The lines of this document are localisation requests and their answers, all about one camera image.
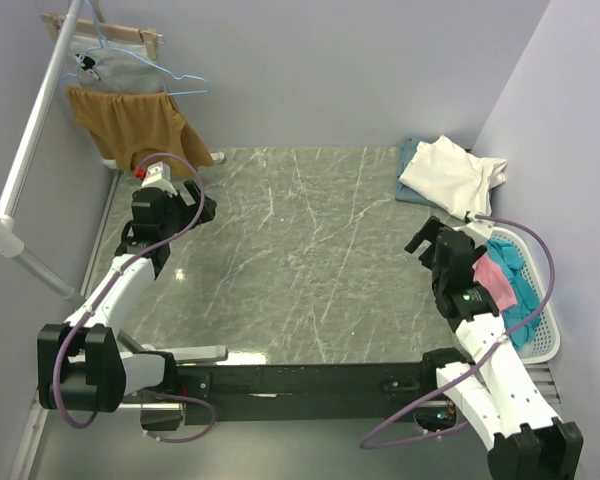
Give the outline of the pink t shirt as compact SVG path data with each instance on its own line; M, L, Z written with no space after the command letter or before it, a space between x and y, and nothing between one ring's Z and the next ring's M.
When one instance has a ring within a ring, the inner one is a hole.
M501 267L487 253L472 265L473 280L489 293L500 313L517 305L517 298Z

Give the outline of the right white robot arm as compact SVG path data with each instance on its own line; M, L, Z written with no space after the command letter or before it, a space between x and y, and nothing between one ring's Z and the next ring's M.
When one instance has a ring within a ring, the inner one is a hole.
M494 479L573 479L583 448L575 422L564 422L532 381L516 353L497 305L474 278L484 247L430 217L406 245L432 274L436 306L472 361L443 361L421 371L424 395L445 395L487 450Z

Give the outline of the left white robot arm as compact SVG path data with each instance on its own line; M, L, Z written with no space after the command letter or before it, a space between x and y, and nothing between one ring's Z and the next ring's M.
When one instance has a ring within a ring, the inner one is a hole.
M216 203L198 182L187 180L184 186L193 204L170 183L143 182L132 195L132 218L105 278L63 324L47 324L38 334L39 402L74 428L85 426L74 412L113 412L125 396L142 389L156 401L169 401L179 392L179 362L228 356L222 345L174 352L119 350L121 327L163 270L171 242L215 217Z

